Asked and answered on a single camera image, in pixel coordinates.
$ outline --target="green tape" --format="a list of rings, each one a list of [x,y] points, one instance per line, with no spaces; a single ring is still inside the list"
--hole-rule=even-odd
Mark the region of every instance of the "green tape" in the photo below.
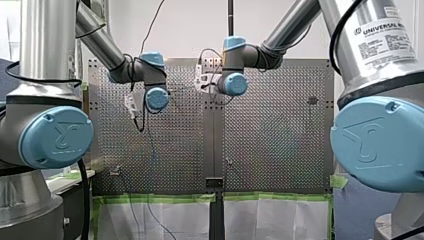
[[[348,182],[348,179],[343,177],[342,175],[331,175],[330,176],[330,186],[332,188],[340,188],[343,189]]]
[[[250,192],[250,193],[225,193],[225,201],[249,201],[259,199],[275,199],[288,201],[327,202],[330,194],[287,194],[272,192]]]
[[[80,172],[68,173],[64,176],[66,179],[81,179]]]
[[[88,82],[83,81],[81,83],[81,90],[87,91],[87,89],[88,89]]]
[[[214,194],[194,194],[194,195],[159,195],[159,194],[124,194],[117,196],[95,197],[100,204],[122,204],[122,203],[206,203],[214,202]]]

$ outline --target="light blue joint cover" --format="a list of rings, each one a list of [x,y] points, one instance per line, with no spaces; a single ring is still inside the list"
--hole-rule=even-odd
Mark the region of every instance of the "light blue joint cover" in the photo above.
[[[224,40],[224,51],[230,51],[244,45],[246,45],[246,39],[244,37],[230,36]]]
[[[232,73],[225,78],[225,93],[229,96],[240,96],[247,91],[246,77],[241,73]]]
[[[78,108],[51,108],[28,124],[19,141],[25,164],[36,169],[63,168],[76,163],[93,140],[93,125]]]
[[[169,102],[168,92],[163,88],[154,87],[147,92],[146,105],[149,109],[160,111],[163,110]]]
[[[331,145],[363,184],[388,192],[424,192],[424,109],[389,97],[365,97],[335,119]]]
[[[141,54],[140,58],[143,59],[144,61],[146,61],[146,62],[148,62],[152,65],[158,66],[158,67],[164,67],[165,66],[163,56],[159,52],[146,52],[146,53]]]

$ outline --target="gray surface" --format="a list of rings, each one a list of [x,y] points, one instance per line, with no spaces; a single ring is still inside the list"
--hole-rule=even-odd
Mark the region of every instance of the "gray surface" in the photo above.
[[[90,118],[98,136],[90,154],[101,171],[95,195],[201,193],[205,177],[226,172],[228,191],[328,189],[334,77],[327,60],[286,60],[281,69],[265,74],[248,70],[248,93],[226,107],[195,92],[195,59],[168,60],[172,101],[149,121],[155,161],[147,131],[135,130],[123,105],[129,86],[108,83],[98,62],[90,66]],[[319,99],[317,105],[307,104],[311,96]],[[227,158],[240,176],[226,171]],[[111,176],[117,166],[121,174]]]
[[[63,240],[62,198],[36,214],[17,220],[16,224],[0,226],[1,239],[7,240]]]
[[[9,77],[4,72],[4,69],[11,63],[12,62],[0,59],[0,101],[6,101],[6,94],[15,90],[19,85],[18,80]]]
[[[334,189],[336,239],[372,239],[375,220],[392,212],[400,195],[376,191],[346,177],[349,179],[346,187]]]
[[[326,60],[286,60],[278,70],[246,71],[247,94],[225,108],[226,191],[325,193],[333,71]],[[318,98],[309,105],[309,97]]]

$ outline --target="wire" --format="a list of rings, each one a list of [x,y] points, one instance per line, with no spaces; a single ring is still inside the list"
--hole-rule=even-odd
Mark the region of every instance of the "wire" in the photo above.
[[[132,212],[134,221],[137,224],[137,234],[138,234],[138,239],[140,240],[141,239],[140,223],[138,222],[137,214],[135,213],[133,202],[132,202],[132,187],[129,187],[125,183],[125,179],[124,179],[124,176],[123,175],[120,175],[120,176],[121,176],[122,183],[124,184],[125,192],[127,192],[128,193],[128,196],[129,196],[130,208],[131,208],[131,212]]]
[[[77,14],[78,14],[78,10],[79,10],[79,5],[81,4],[81,0],[77,0]]]
[[[311,28],[312,28],[312,25],[309,25],[308,28],[305,30],[304,34],[301,37],[299,37],[299,39],[296,42],[294,42],[293,44],[289,46],[283,46],[279,48],[269,48],[267,45],[262,44],[261,47],[258,48],[257,46],[250,45],[257,49],[257,51],[259,52],[259,55],[265,61],[265,69],[258,69],[258,71],[261,73],[265,73],[268,69],[276,67],[280,63],[280,61],[278,61],[275,64],[275,66],[270,66],[266,56],[270,56],[271,58],[274,58],[274,59],[281,59],[281,56],[284,55],[287,52],[287,50],[297,46],[300,42],[302,42],[306,38],[306,36],[308,36],[309,32],[311,31]]]
[[[231,96],[231,98],[230,98],[230,100],[228,100],[228,102],[219,103],[219,102],[215,101],[215,104],[219,105],[219,106],[227,106],[228,104],[230,104],[233,101],[233,99],[234,99],[234,96]]]
[[[406,233],[404,233],[400,236],[397,236],[397,237],[393,238],[392,240],[405,240],[405,239],[408,239],[410,237],[413,237],[413,236],[418,235],[418,234],[423,233],[423,232],[424,232],[424,226],[421,226],[419,228],[416,228],[414,230],[406,232]]]
[[[151,164],[151,166],[154,166],[155,163],[157,162],[157,152],[156,152],[155,144],[154,144],[154,141],[153,141],[153,136],[152,136],[152,133],[150,131],[149,115],[147,115],[147,135],[149,137],[150,145],[151,145],[151,148],[152,148],[152,158],[151,158],[150,164]],[[153,177],[153,171],[152,170],[150,171],[149,176],[150,176],[149,178]],[[152,217],[156,221],[156,223],[158,223],[162,227],[162,229],[165,230],[174,240],[177,240],[175,235],[165,225],[163,225],[159,221],[159,219],[155,216],[155,214],[153,213],[152,208],[150,206],[149,194],[147,195],[147,208],[149,209],[149,213],[150,213],[150,215],[152,215]]]
[[[162,0],[162,1],[160,2],[159,6],[158,6],[158,9],[156,10],[155,16],[153,17],[153,20],[152,20],[152,22],[150,23],[149,31],[147,32],[146,37],[145,37],[145,38],[144,38],[144,40],[143,40],[143,44],[141,45],[140,55],[143,53],[143,50],[144,50],[144,44],[146,43],[147,39],[148,39],[148,38],[149,38],[149,36],[150,36],[150,32],[152,31],[153,24],[155,23],[156,18],[158,17],[159,11],[160,11],[160,9],[162,8],[162,5],[163,5],[163,3],[164,3],[164,2],[165,2],[165,0]]]
[[[309,25],[308,29],[306,29],[303,36],[301,38],[299,38],[299,40],[297,40],[295,43],[290,45],[290,47],[288,47],[287,49],[293,48],[293,47],[297,46],[300,42],[302,42],[306,38],[306,36],[309,34],[309,32],[311,31],[311,28],[312,28],[312,25]]]
[[[32,79],[20,76],[18,74],[15,74],[12,72],[12,69],[19,66],[19,61],[14,62],[6,67],[5,72],[10,77],[19,79],[24,82],[30,82],[30,83],[36,83],[36,84],[42,84],[42,83],[75,83],[74,88],[79,87],[82,84],[82,81],[79,79],[68,79],[68,80],[53,80],[53,79]]]
[[[81,172],[82,189],[84,192],[84,223],[82,226],[81,240],[88,240],[90,232],[90,184],[88,182],[87,170],[84,160],[78,161],[78,167]]]
[[[361,5],[361,3],[365,1],[366,0],[356,0],[355,2],[353,2],[352,5],[347,9],[345,14],[343,14],[343,16],[340,18],[336,28],[334,29],[333,34],[331,35],[331,41],[330,41],[330,47],[329,47],[330,63],[334,71],[336,71],[339,75],[341,75],[341,71],[340,71],[340,68],[337,66],[336,57],[335,57],[336,45],[338,44],[340,34],[342,33],[343,28],[346,25],[347,21],[353,15],[355,10],[359,7],[359,5]]]

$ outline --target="perforated metal panel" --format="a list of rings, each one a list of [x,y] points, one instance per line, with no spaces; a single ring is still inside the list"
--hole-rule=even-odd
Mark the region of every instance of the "perforated metal panel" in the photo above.
[[[90,62],[90,117],[98,136],[90,156],[100,170],[94,194],[199,193],[207,177],[224,177],[224,191],[329,189],[334,76],[326,60],[247,70],[248,93],[227,106],[195,92],[195,63],[167,61],[172,102],[149,119],[153,156],[148,132],[137,133],[123,106],[129,86],[110,84],[106,70]]]
[[[327,61],[287,60],[246,75],[247,94],[225,108],[225,191],[328,191],[334,76]]]
[[[124,107],[129,86],[109,83],[107,71],[97,62],[90,66],[95,85],[90,93],[96,94],[90,96],[95,106],[91,111],[98,111],[95,127],[102,161],[94,193],[204,192],[202,97],[192,84],[195,61],[167,62],[170,105],[161,114],[149,115],[141,134]]]

